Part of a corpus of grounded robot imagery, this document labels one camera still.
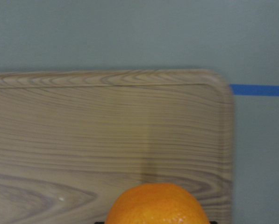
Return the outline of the light wooden tray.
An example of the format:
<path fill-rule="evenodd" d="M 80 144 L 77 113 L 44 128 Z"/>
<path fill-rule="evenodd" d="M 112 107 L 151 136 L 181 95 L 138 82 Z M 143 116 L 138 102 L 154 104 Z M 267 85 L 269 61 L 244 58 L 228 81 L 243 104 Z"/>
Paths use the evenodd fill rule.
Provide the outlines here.
<path fill-rule="evenodd" d="M 93 224 L 151 182 L 229 224 L 233 120 L 208 70 L 0 73 L 0 224 Z"/>

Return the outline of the orange fruit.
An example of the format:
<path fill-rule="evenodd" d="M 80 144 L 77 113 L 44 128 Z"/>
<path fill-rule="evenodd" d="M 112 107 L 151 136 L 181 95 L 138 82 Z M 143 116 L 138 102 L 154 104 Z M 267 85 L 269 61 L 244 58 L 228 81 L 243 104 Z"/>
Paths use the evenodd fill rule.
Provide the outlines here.
<path fill-rule="evenodd" d="M 106 224 L 208 224 L 195 197 L 172 183 L 147 183 L 123 192 L 114 202 Z"/>

